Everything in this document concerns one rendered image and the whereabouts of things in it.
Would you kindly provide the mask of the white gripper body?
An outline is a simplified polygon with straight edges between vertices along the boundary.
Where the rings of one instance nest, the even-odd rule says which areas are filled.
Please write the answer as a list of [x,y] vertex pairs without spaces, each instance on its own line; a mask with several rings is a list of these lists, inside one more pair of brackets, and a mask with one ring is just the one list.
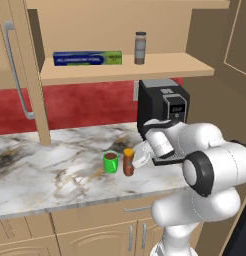
[[134,168],[140,168],[145,165],[152,155],[152,148],[147,141],[143,141],[134,147],[134,158],[132,165]]

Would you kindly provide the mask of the brown bottle with orange cap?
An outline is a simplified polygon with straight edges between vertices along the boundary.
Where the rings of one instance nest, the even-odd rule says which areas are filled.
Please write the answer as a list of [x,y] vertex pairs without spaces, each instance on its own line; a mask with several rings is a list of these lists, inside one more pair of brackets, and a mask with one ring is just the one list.
[[132,148],[125,148],[123,151],[123,172],[126,176],[132,176],[134,173],[133,158],[134,150]]

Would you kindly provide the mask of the green mug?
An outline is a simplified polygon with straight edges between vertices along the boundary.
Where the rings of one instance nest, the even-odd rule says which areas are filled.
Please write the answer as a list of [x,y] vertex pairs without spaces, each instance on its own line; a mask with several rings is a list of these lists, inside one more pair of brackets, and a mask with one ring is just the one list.
[[103,167],[106,173],[116,173],[119,155],[116,151],[106,151],[103,154]]

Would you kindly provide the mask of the beige panelled cabinet door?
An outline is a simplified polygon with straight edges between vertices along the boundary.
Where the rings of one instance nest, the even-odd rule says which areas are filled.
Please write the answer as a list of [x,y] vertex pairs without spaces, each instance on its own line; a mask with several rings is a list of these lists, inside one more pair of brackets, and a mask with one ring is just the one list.
[[226,10],[195,10],[187,53],[215,69],[183,80],[191,95],[188,121],[217,125],[227,139],[246,143],[246,0]]

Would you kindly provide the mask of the brown cinnamon bottle, dark cap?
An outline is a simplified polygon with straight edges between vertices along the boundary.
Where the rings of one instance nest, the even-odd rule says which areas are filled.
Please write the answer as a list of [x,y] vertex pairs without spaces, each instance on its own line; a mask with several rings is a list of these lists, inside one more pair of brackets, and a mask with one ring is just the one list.
[[135,64],[143,65],[145,63],[145,51],[146,33],[144,31],[138,31],[135,35]]

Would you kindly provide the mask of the black coffee machine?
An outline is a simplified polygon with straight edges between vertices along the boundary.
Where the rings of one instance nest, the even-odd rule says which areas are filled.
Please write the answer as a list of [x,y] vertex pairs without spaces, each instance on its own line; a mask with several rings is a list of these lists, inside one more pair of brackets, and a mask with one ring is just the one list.
[[186,122],[190,95],[172,79],[140,80],[137,129],[145,139],[143,126],[151,119]]

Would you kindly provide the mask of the beige drawer front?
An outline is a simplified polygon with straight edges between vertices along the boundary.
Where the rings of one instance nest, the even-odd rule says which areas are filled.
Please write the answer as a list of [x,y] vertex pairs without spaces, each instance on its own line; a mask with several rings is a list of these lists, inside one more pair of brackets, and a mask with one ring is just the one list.
[[124,212],[124,208],[151,206],[156,196],[55,211],[52,219],[57,234],[150,217],[150,209]]

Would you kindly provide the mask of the beige base cupboard door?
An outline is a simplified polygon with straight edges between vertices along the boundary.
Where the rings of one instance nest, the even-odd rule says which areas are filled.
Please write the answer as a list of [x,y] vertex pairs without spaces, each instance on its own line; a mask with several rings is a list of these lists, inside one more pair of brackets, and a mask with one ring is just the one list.
[[51,216],[0,220],[0,256],[61,256]]
[[[143,223],[147,225],[147,237],[145,248],[141,249]],[[163,229],[152,218],[141,219],[137,222],[136,251],[135,256],[150,256],[151,250],[160,241]]]
[[[132,251],[128,250],[130,225]],[[129,221],[59,234],[62,256],[134,256],[136,227],[136,221]]]

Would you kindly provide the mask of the blue and green foil box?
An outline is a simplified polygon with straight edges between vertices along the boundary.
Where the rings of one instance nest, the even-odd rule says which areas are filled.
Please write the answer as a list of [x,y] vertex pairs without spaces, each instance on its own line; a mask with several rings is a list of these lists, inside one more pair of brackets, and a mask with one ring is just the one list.
[[121,65],[121,51],[66,51],[54,52],[55,66]]

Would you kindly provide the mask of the black appliance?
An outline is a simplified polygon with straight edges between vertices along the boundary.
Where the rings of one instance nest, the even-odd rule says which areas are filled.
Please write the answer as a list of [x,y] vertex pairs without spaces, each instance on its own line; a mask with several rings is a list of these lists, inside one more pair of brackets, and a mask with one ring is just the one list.
[[246,256],[246,206],[222,256]]

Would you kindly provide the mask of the beige open wall cabinet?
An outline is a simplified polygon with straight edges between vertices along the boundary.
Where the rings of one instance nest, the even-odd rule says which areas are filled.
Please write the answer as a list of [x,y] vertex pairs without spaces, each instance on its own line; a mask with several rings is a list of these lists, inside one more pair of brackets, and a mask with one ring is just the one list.
[[[228,0],[27,0],[38,12],[44,85],[211,76],[187,53],[194,9],[227,9]],[[135,60],[135,35],[146,33],[145,63]],[[121,65],[56,67],[56,51],[120,50]]]

